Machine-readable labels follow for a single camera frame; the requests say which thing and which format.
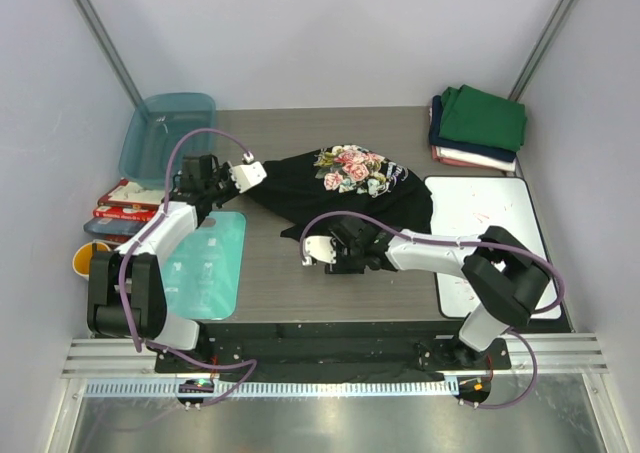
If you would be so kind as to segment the black floral t shirt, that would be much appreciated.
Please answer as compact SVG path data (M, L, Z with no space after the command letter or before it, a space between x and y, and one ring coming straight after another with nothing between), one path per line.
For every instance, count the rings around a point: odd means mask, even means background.
M335 145L264 163L266 178L247 193L291 223L281 232L297 241L314 218L352 211L390 227L431 231L430 190L414 172L367 148Z

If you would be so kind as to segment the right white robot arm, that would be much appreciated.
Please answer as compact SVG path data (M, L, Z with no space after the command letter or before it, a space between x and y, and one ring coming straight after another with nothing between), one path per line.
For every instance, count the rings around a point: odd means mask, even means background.
M494 340L528 325L551 276L506 229L489 227L460 239L396 230L347 216L328 227L327 273L427 271L459 278L479 300L445 348L447 360L472 368Z

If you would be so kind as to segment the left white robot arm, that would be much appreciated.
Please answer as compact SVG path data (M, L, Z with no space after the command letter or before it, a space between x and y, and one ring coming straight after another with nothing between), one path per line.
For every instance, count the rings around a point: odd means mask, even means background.
M125 244L96 250L88 274L87 326L107 338L129 338L134 347L178 350L190 371L213 358L201 323L169 311L161 268L179 244L201 227L212 208L239 194L235 167L212 154L186 157L164 180L156 214Z

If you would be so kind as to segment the teal plastic bin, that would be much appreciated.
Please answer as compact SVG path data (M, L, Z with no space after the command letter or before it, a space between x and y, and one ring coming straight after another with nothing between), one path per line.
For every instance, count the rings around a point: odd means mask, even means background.
M168 165L176 172L184 155L211 152L215 138L200 134L188 139L170 161L177 143L193 130L216 126L215 102L204 93L147 98L131 118L118 165L120 176L146 189L162 189Z

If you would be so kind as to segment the blue grey book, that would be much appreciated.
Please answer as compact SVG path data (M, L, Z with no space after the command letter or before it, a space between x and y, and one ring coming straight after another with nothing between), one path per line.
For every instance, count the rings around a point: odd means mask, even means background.
M83 230L89 234L98 236L126 236L132 237L137 234L145 222L94 217L83 225Z

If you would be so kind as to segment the white folded t shirt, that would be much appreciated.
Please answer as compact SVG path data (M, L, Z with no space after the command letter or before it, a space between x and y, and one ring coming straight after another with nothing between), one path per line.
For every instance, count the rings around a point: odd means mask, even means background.
M442 158L450 158L450 159L456 159L459 161L474 163L478 165L491 166L493 168L505 170L504 172L510 172L510 173L513 173L516 169L516 162L514 160L510 162L506 162L506 161L493 159L493 158L475 154L475 153L468 153L468 152L463 152L456 149L444 148L439 146L435 146L435 147L437 149L436 150L437 153Z

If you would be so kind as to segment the yellow mug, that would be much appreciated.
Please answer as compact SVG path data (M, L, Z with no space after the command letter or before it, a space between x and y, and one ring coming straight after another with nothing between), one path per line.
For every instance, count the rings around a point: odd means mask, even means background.
M79 277L88 279L90 263L96 252L110 251L111 247L101 241L92 241L81 246L72 258L72 269Z

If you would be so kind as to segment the white whiteboard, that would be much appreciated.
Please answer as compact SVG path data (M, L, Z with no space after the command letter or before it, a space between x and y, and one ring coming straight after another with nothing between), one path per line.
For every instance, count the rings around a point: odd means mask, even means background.
M547 259L526 182L508 177L444 177L425 179L434 205L432 233L464 236L501 226L532 253ZM466 317L479 304L462 278L436 274L441 314L450 319Z

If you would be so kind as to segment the green folded t shirt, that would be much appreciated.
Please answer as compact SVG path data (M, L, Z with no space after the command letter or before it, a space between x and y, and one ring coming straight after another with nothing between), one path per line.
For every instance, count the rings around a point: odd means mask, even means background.
M521 103L462 85L447 87L441 104L444 139L511 152L524 145L527 116Z

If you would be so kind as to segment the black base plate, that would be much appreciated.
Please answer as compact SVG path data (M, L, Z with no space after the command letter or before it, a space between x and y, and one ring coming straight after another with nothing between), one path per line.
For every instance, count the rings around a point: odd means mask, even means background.
M470 367L447 360L457 322L204 323L190 357L227 365L254 359L253 382L406 383L435 381L447 371L503 371L506 342L496 339Z

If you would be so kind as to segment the left aluminium corner post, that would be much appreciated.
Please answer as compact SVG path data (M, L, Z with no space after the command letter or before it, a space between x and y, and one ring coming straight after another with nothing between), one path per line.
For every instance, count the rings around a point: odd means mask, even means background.
M91 0L72 0L127 97L135 107L143 97Z

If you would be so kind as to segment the aluminium corner post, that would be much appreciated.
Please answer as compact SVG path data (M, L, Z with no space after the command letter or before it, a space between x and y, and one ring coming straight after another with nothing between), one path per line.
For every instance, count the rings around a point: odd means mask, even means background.
M135 107L143 97L91 0L72 0L127 97Z
M541 66L545 57L550 52L555 40L559 36L566 21L570 17L572 11L577 6L579 0L558 0L551 11L541 33L539 34L532 50L530 51L525 63L523 64L519 75L508 96L509 100L520 101L534 75Z

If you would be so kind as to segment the aluminium rail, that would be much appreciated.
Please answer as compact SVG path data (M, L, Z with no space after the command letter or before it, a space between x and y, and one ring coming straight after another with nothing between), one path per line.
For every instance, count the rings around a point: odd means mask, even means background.
M238 364L254 359L260 381L338 383L376 374L422 372L471 374L509 370L543 374L604 373L608 366L592 334L528 335L497 339L485 353L461 360L445 337L412 338L219 338L210 362ZM66 377L145 374L196 374L205 363L192 363L169 352L140 353L125 340L75 340L63 366Z

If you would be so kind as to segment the right aluminium corner post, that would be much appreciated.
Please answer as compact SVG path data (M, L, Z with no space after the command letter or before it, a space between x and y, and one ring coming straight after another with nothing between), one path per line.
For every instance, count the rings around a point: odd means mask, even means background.
M541 66L545 57L550 52L555 40L559 36L566 21L570 17L572 11L577 6L579 0L558 0L551 11L541 33L539 34L532 50L530 51L525 63L523 64L519 75L508 96L509 100L520 101L534 75Z

